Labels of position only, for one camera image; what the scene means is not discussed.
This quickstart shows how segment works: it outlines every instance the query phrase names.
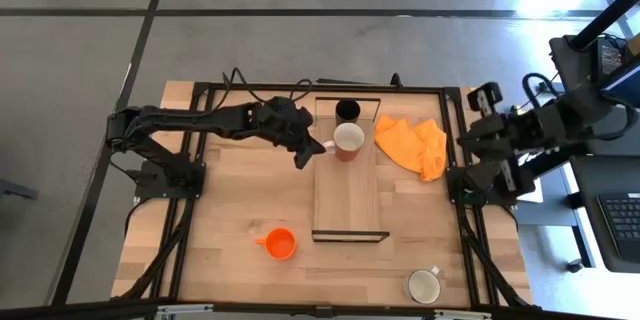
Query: desk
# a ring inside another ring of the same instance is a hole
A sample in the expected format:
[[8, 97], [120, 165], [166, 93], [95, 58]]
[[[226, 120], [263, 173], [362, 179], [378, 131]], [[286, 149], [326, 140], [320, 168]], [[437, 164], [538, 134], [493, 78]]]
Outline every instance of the desk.
[[[168, 82], [161, 106], [187, 109], [193, 86], [193, 82]], [[257, 93], [263, 98], [289, 95]], [[221, 95], [216, 93], [214, 104]], [[313, 112], [316, 95], [311, 92], [298, 105]], [[322, 96], [345, 95], [323, 92]], [[371, 97], [371, 93], [350, 92], [348, 96]], [[381, 98], [380, 114], [409, 117], [411, 124], [433, 118], [442, 128], [437, 96], [376, 93], [376, 97]], [[225, 105], [251, 101], [248, 92], [231, 91]], [[468, 122], [478, 116], [468, 109], [466, 98], [465, 109]], [[456, 129], [455, 113], [450, 114]], [[177, 152], [182, 134], [159, 132], [154, 139]], [[403, 282], [413, 270], [437, 265], [442, 270], [443, 289], [434, 306], [468, 307], [458, 225], [444, 178], [424, 183], [418, 174], [377, 151], [380, 223], [390, 231], [389, 238], [379, 244], [314, 243], [313, 163], [297, 170], [293, 154], [263, 140], [209, 136], [204, 153], [206, 184], [195, 205], [178, 299], [419, 307], [403, 294]], [[133, 215], [113, 295], [128, 290], [155, 256], [166, 209], [167, 200], [151, 200]], [[520, 296], [531, 301], [513, 219], [499, 207], [485, 207], [484, 216], [493, 260]], [[298, 248], [289, 261], [269, 258], [254, 243], [277, 226], [288, 227], [297, 237]], [[167, 294], [171, 268], [170, 259], [161, 295]], [[486, 302], [481, 269], [476, 260], [478, 288]]]
[[618, 257], [596, 199], [601, 194], [638, 192], [640, 157], [575, 156], [571, 166], [605, 266], [609, 271], [640, 273], [640, 264]]

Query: black mug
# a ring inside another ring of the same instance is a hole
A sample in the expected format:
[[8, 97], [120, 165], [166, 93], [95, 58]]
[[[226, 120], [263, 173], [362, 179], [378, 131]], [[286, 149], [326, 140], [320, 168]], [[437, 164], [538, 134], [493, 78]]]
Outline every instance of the black mug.
[[360, 116], [360, 105], [355, 100], [340, 100], [336, 105], [336, 126], [350, 122], [355, 123]]

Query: white cup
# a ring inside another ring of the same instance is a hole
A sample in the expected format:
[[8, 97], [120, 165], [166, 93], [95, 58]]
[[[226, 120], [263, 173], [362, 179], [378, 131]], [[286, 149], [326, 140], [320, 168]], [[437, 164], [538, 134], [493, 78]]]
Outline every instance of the white cup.
[[424, 305], [436, 302], [440, 296], [439, 272], [437, 266], [412, 272], [404, 282], [404, 290], [411, 300]]
[[327, 153], [335, 154], [342, 161], [351, 161], [356, 158], [360, 148], [364, 144], [364, 131], [354, 123], [342, 123], [333, 132], [333, 140], [327, 141], [322, 146]]

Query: gray floor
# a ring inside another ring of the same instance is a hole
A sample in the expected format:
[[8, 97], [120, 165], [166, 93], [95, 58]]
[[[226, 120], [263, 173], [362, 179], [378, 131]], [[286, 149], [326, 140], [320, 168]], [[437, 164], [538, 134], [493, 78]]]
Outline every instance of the gray floor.
[[[148, 2], [0, 0], [0, 8], [145, 8]], [[507, 102], [523, 102], [525, 73], [555, 74], [548, 39], [575, 33], [588, 21], [534, 18], [550, 10], [606, 5], [606, 0], [161, 0], [161, 8], [517, 10], [531, 20], [157, 18], [130, 103], [156, 104], [166, 80], [220, 81], [220, 73], [233, 66], [253, 82], [329, 77], [386, 83], [393, 72], [411, 85], [497, 81]], [[632, 29], [640, 30], [635, 15], [629, 18]], [[0, 178], [40, 191], [35, 201], [0, 201], [0, 308], [47, 301], [141, 23], [141, 18], [0, 17]], [[617, 26], [610, 31], [620, 35]], [[139, 163], [130, 156], [116, 161], [129, 167]], [[109, 171], [71, 301], [108, 298], [132, 189], [127, 178]], [[627, 293], [611, 286], [637, 284], [636, 277], [602, 267], [576, 275], [562, 271], [561, 264], [577, 256], [570, 230], [523, 227], [521, 239], [537, 304], [638, 316]]]

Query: chair leg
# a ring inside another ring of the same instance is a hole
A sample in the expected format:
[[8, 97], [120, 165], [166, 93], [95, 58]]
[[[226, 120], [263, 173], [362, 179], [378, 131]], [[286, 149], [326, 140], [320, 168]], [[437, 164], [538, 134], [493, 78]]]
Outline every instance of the chair leg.
[[0, 179], [0, 195], [17, 195], [27, 199], [34, 199], [38, 192], [28, 187]]

